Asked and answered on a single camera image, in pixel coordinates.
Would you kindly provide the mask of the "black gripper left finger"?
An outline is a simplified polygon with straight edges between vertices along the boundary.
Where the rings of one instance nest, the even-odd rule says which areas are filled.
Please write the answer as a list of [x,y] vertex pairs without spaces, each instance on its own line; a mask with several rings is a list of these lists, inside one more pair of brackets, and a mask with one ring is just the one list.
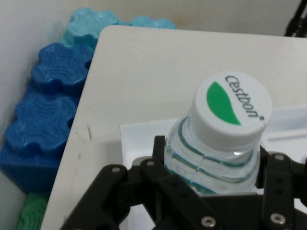
[[223,230],[215,211],[164,167],[164,146],[156,136],[152,156],[140,164],[102,168],[62,229],[117,230],[132,206],[144,205],[156,230]]

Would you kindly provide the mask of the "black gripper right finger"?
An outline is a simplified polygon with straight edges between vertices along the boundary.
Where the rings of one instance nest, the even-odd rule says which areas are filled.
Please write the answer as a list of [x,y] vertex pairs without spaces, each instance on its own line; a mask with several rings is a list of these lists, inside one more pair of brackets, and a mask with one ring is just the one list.
[[260,147],[256,187],[263,188],[263,230],[305,230],[307,214],[295,208],[295,199],[307,205],[307,163],[298,163],[281,152]]

